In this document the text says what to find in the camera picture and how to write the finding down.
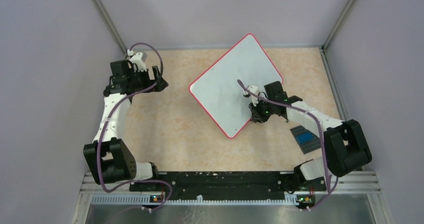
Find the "blue lego brick on plate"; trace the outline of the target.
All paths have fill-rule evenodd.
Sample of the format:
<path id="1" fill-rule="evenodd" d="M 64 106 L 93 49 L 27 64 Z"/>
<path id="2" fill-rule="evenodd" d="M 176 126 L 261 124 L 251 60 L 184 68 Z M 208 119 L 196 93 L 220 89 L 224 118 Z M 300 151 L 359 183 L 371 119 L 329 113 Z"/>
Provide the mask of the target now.
<path id="1" fill-rule="evenodd" d="M 312 141 L 314 138 L 315 138 L 315 136 L 311 132 L 302 133 L 302 134 L 296 136 L 296 140 L 300 144 Z"/>

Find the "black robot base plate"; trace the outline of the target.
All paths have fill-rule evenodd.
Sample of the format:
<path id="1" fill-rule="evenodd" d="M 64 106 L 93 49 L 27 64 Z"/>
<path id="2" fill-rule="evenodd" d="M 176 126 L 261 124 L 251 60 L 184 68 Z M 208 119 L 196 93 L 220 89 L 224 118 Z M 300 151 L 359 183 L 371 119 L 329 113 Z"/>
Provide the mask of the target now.
<path id="1" fill-rule="evenodd" d="M 170 200 L 193 200 L 203 196 L 206 200 L 283 200 L 289 194 L 326 191 L 323 178 L 305 181 L 293 172 L 160 172 L 154 176 L 158 183 L 134 183 L 131 192 L 169 191 Z"/>

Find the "red-edged whiteboard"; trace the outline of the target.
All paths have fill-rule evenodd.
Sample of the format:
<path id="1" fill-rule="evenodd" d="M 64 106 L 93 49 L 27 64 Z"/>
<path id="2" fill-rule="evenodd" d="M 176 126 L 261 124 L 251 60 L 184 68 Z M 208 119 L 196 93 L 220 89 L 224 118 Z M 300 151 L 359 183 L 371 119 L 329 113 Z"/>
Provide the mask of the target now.
<path id="1" fill-rule="evenodd" d="M 230 139 L 250 121 L 251 100 L 243 96 L 249 85 L 263 88 L 283 76 L 257 38 L 246 34 L 189 85 L 189 92 Z"/>

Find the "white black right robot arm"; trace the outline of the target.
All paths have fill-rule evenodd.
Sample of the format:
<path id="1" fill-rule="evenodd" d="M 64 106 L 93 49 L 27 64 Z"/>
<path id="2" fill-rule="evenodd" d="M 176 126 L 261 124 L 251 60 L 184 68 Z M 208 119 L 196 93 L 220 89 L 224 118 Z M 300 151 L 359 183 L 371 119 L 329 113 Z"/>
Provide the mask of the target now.
<path id="1" fill-rule="evenodd" d="M 251 99 L 248 107 L 252 122 L 265 123 L 272 115 L 277 115 L 318 137 L 321 157 L 295 167 L 293 184 L 297 189 L 307 190 L 317 178 L 324 178 L 325 184 L 329 184 L 331 177 L 340 178 L 372 161 L 372 153 L 358 121 L 333 118 L 298 96 L 288 96 L 279 81 L 264 86 L 264 97 L 260 96 L 257 86 L 242 88 L 244 97 Z"/>

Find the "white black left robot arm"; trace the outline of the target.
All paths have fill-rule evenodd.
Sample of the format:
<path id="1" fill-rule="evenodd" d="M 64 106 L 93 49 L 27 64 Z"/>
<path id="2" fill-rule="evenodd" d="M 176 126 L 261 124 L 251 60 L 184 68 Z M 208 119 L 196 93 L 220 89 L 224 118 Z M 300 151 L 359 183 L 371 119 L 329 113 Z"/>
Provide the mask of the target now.
<path id="1" fill-rule="evenodd" d="M 164 67 L 153 66 L 153 77 L 129 60 L 110 63 L 111 76 L 103 91 L 104 109 L 97 134 L 84 145 L 83 155 L 96 184 L 134 179 L 137 163 L 123 141 L 127 112 L 137 94 L 161 92 L 168 83 Z"/>

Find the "aluminium frame rail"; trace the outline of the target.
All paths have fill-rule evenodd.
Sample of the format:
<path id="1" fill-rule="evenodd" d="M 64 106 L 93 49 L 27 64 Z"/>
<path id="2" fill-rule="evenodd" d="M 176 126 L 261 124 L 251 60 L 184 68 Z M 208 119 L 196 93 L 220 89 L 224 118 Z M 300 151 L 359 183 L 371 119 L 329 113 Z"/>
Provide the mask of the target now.
<path id="1" fill-rule="evenodd" d="M 294 211 L 309 211 L 332 197 L 347 203 L 348 197 L 365 195 L 367 209 L 377 224 L 389 224 L 377 176 L 372 171 L 354 171 L 329 183 L 324 178 L 304 181 L 293 172 L 159 172 L 153 179 L 95 183 L 86 173 L 72 218 L 83 224 L 89 218 L 90 206 L 112 204 L 156 206 L 285 206 Z"/>

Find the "grey lego baseplate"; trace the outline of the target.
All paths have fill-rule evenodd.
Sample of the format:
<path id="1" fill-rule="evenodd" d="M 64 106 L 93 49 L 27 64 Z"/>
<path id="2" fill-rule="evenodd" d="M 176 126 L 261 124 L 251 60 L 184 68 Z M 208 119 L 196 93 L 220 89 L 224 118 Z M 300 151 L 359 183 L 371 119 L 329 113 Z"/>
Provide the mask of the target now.
<path id="1" fill-rule="evenodd" d="M 321 148 L 319 137 L 306 128 L 296 126 L 290 132 L 304 155 Z"/>

